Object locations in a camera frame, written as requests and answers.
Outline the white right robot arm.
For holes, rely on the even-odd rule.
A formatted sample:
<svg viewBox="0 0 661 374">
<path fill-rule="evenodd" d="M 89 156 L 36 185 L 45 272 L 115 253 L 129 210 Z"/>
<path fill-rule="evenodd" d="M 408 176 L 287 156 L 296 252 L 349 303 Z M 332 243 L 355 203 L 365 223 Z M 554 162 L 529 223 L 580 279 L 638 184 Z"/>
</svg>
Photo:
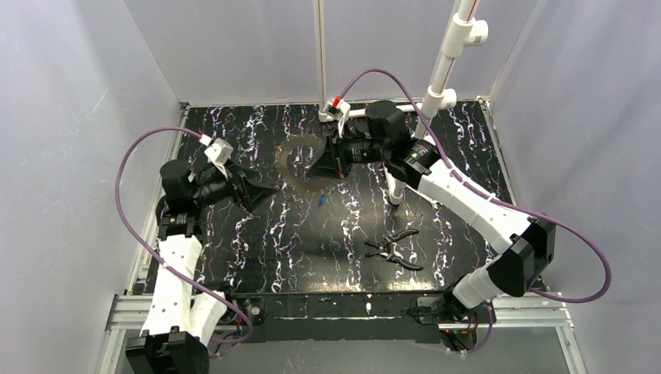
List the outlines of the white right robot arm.
<svg viewBox="0 0 661 374">
<path fill-rule="evenodd" d="M 349 111 L 340 97 L 324 105 L 323 114 L 338 127 L 327 135 L 323 153 L 308 175 L 343 179 L 355 164 L 381 163 L 390 190 L 406 185 L 477 230 L 497 256 L 446 289 L 442 306 L 447 312 L 465 312 L 501 295 L 526 293 L 553 259 L 555 225 L 498 205 L 495 197 L 440 157 L 430 136 L 412 137 L 405 113 L 395 103 L 366 106 L 365 135 L 344 128 Z"/>
</svg>

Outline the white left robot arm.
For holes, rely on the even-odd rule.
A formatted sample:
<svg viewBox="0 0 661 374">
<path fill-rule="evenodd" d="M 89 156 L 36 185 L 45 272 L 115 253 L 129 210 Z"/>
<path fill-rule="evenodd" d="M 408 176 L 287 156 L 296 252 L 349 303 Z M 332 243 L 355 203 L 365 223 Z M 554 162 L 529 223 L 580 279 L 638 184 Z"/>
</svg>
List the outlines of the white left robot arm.
<svg viewBox="0 0 661 374">
<path fill-rule="evenodd" d="M 209 372 L 208 345 L 228 311 L 247 328 L 233 330 L 230 347 L 252 335 L 253 322 L 228 297 L 227 285 L 207 286 L 193 278 L 205 239 L 204 214 L 225 199 L 251 211 L 280 189 L 252 183 L 252 172 L 238 164 L 226 167 L 226 173 L 214 167 L 194 171 L 187 161 L 175 159 L 160 169 L 164 196 L 156 211 L 158 248 L 148 249 L 158 263 L 157 280 L 140 335 L 125 349 L 135 373 Z"/>
</svg>

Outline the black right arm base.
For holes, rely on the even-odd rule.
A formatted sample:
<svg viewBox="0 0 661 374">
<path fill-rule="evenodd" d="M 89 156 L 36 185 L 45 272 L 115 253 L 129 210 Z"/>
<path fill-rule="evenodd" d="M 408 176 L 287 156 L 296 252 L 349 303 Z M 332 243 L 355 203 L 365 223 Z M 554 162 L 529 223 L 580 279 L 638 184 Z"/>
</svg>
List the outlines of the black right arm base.
<svg viewBox="0 0 661 374">
<path fill-rule="evenodd" d="M 479 350 L 497 321 L 492 303 L 467 309 L 447 295 L 418 297 L 405 315 L 421 325 L 448 325 L 440 329 L 441 343 L 447 351 L 459 355 Z"/>
</svg>

